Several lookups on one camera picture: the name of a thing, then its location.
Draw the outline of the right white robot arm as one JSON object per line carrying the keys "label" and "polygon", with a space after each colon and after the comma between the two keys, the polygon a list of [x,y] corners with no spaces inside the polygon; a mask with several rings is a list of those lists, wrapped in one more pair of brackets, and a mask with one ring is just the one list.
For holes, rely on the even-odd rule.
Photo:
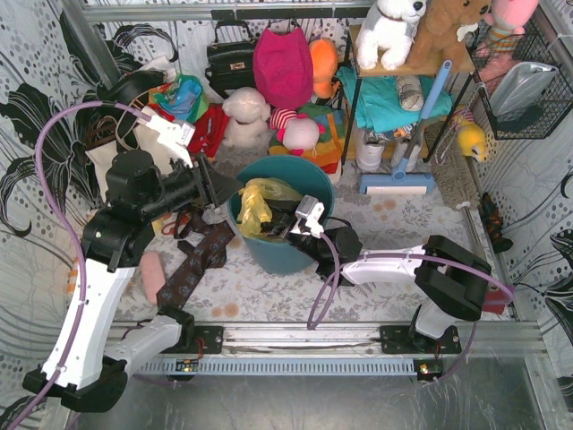
{"label": "right white robot arm", "polygon": [[365,250],[349,221],[326,229],[324,206],[311,196],[300,202],[269,200],[269,219],[261,223],[267,238],[280,238],[317,264],[327,288],[373,282],[412,281],[428,297],[407,326],[381,326],[386,354],[458,353],[451,346],[455,322],[480,320],[489,289],[490,265],[444,236],[404,250]]}

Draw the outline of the yellow plastic trash bag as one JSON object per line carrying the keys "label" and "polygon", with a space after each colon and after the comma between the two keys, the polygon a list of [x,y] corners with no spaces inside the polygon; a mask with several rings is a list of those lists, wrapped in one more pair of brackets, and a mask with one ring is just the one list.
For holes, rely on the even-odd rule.
{"label": "yellow plastic trash bag", "polygon": [[250,179],[239,196],[241,209],[236,222],[240,233],[249,238],[264,238],[263,229],[276,227],[303,199],[287,182],[275,177]]}

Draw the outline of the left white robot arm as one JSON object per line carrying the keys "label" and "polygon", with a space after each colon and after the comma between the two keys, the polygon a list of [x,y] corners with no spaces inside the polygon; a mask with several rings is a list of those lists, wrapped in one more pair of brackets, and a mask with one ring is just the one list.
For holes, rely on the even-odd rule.
{"label": "left white robot arm", "polygon": [[[107,203],[83,230],[79,286],[57,343],[47,362],[28,372],[24,389],[57,397],[80,413],[109,411],[121,398],[128,379],[162,352],[202,353],[205,341],[195,333],[194,318],[184,305],[202,274],[224,265],[226,246],[234,235],[226,222],[206,224],[204,207],[218,207],[243,186],[225,176],[202,155],[172,163],[160,173],[144,150],[121,153],[106,173]],[[153,222],[169,212],[190,216],[187,230],[202,234],[194,247],[191,269],[182,279],[163,287],[157,314],[114,347],[106,341],[118,301],[155,236]]]}

